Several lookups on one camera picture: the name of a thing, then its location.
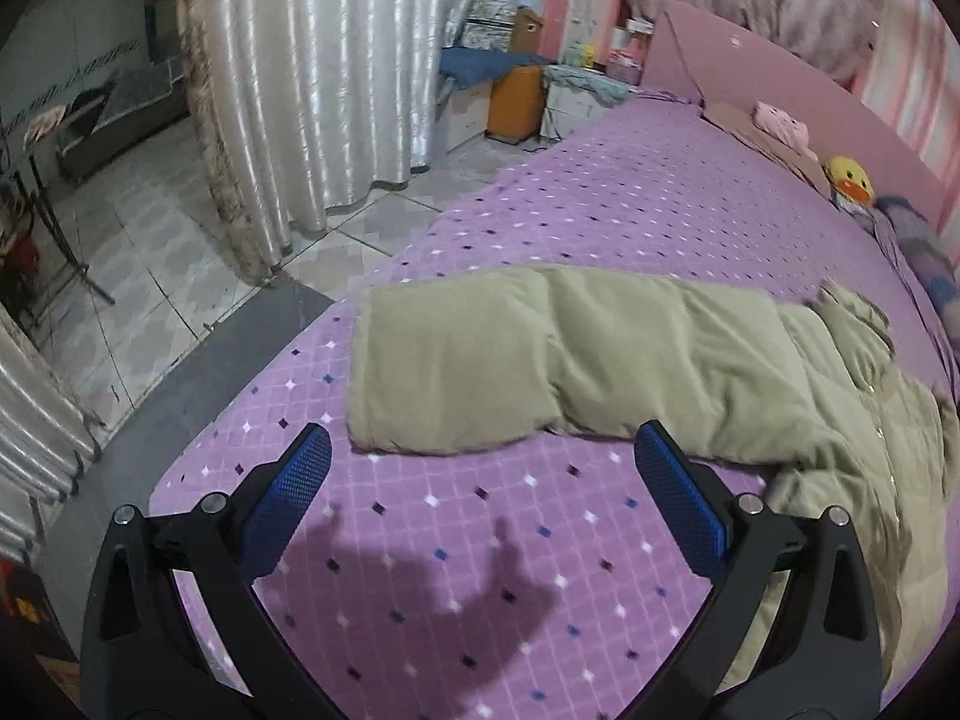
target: patterned bedsheet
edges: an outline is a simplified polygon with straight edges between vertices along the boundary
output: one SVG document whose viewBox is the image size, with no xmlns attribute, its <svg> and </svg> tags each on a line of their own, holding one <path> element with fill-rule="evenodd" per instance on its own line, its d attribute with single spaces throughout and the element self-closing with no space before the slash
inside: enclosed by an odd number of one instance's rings
<svg viewBox="0 0 960 720">
<path fill-rule="evenodd" d="M 793 301 L 832 276 L 891 317 L 905 370 L 946 385 L 875 241 L 688 105 L 630 101 L 503 170 L 373 281 L 527 262 L 726 282 Z M 256 592 L 344 713 L 616 717 L 707 593 L 637 476 L 630 445 L 538 435 L 452 459 L 355 454 L 345 419 L 353 313 L 353 298 L 332 306 L 256 376 L 174 462 L 151 513 L 232 491 L 306 421 L 322 423 L 333 469 Z M 763 484 L 721 473 L 734 490 Z M 957 517 L 950 528 L 953 607 Z M 200 639 L 236 680 L 196 587 L 181 580 L 181 592 Z"/>
</svg>

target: blue gripper pad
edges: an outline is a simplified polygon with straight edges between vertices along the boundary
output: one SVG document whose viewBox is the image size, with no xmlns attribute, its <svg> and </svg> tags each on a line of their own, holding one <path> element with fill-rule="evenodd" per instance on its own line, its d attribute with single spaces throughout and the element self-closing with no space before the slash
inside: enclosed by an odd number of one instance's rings
<svg viewBox="0 0 960 720">
<path fill-rule="evenodd" d="M 313 425 L 244 520 L 239 567 L 248 584 L 277 568 L 330 471 L 332 455 L 330 435 Z"/>
<path fill-rule="evenodd" d="M 719 576 L 726 567 L 727 528 L 690 475 L 690 461 L 659 422 L 640 426 L 634 460 L 690 570 L 707 579 Z"/>
</svg>

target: orange box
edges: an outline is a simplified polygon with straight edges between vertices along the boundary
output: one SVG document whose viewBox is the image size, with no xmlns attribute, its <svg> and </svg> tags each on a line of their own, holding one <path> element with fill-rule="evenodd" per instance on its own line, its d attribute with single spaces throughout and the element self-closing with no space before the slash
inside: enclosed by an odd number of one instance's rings
<svg viewBox="0 0 960 720">
<path fill-rule="evenodd" d="M 493 84 L 487 134 L 515 143 L 526 140 L 539 130 L 544 103 L 539 65 L 512 69 Z"/>
<path fill-rule="evenodd" d="M 511 53 L 536 53 L 539 35 L 544 31 L 544 18 L 528 7 L 517 9 L 514 29 L 510 33 Z"/>
</svg>

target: white drawer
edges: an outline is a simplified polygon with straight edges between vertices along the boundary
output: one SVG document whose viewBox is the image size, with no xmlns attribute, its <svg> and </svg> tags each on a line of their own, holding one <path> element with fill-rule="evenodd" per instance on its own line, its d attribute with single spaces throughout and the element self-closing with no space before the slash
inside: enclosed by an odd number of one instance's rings
<svg viewBox="0 0 960 720">
<path fill-rule="evenodd" d="M 490 81 L 462 89 L 450 95 L 443 111 L 446 123 L 446 150 L 469 141 L 470 138 L 487 131 L 487 116 L 490 112 Z"/>
<path fill-rule="evenodd" d="M 546 106 L 581 119 L 596 119 L 606 110 L 586 89 L 560 86 L 555 83 L 550 84 Z"/>
<path fill-rule="evenodd" d="M 588 123 L 588 119 L 547 108 L 544 110 L 544 120 L 541 122 L 541 136 L 554 139 L 566 138 Z"/>
</svg>

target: stuffed toy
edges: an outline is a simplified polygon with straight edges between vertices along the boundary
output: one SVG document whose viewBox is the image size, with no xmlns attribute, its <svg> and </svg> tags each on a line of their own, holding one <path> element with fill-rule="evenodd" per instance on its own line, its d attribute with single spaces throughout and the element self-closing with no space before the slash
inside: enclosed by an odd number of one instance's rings
<svg viewBox="0 0 960 720">
<path fill-rule="evenodd" d="M 864 207 L 874 204 L 877 197 L 874 187 L 867 178 L 867 172 L 856 160 L 844 156 L 831 157 L 824 163 L 824 172 L 830 186 L 843 199 Z"/>
</svg>

